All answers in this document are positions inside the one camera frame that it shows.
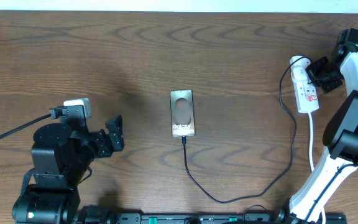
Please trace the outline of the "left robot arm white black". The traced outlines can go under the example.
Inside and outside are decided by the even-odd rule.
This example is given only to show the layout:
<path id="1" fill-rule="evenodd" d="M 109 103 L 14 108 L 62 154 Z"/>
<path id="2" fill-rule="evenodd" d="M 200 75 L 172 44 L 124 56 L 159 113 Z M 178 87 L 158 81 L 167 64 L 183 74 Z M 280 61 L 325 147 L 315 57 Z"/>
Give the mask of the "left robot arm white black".
<path id="1" fill-rule="evenodd" d="M 83 115 L 62 116 L 34 133 L 34 168 L 22 183 L 12 208 L 15 223 L 73 223 L 80 205 L 78 185 L 97 158 L 124 149 L 122 116 L 106 122 L 106 129 L 90 132 Z"/>

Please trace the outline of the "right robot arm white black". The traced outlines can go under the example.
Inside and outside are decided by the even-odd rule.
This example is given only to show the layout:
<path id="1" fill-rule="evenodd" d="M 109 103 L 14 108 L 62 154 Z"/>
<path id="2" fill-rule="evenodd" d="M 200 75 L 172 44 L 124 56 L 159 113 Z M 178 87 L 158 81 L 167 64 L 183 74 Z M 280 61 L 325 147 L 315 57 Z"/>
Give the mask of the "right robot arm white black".
<path id="1" fill-rule="evenodd" d="M 287 200 L 279 223 L 326 223 L 324 206 L 341 183 L 358 169 L 358 29 L 341 31 L 331 57 L 290 59 L 299 113 L 319 108 L 317 89 L 329 93 L 346 86 L 347 98 L 323 133 L 323 153 L 302 188 Z"/>

